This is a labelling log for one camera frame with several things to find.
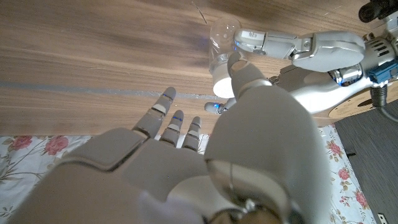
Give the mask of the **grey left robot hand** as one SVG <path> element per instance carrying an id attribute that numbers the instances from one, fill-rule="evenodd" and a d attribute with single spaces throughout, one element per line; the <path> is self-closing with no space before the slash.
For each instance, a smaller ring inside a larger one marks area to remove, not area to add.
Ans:
<path id="1" fill-rule="evenodd" d="M 364 89 L 397 80 L 397 49 L 382 37 L 364 41 L 345 31 L 299 37 L 239 29 L 234 41 L 247 52 L 289 59 L 291 65 L 272 81 L 311 114 L 335 107 Z"/>

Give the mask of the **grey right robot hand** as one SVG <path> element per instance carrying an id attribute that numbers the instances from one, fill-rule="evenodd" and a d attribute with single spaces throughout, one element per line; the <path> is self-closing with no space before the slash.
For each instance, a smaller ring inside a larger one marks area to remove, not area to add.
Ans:
<path id="1" fill-rule="evenodd" d="M 229 57 L 235 104 L 205 152 L 194 118 L 177 146 L 177 111 L 155 135 L 176 91 L 168 88 L 132 129 L 103 133 L 65 156 L 11 223 L 323 223 L 330 171 L 311 114 L 241 54 Z"/>

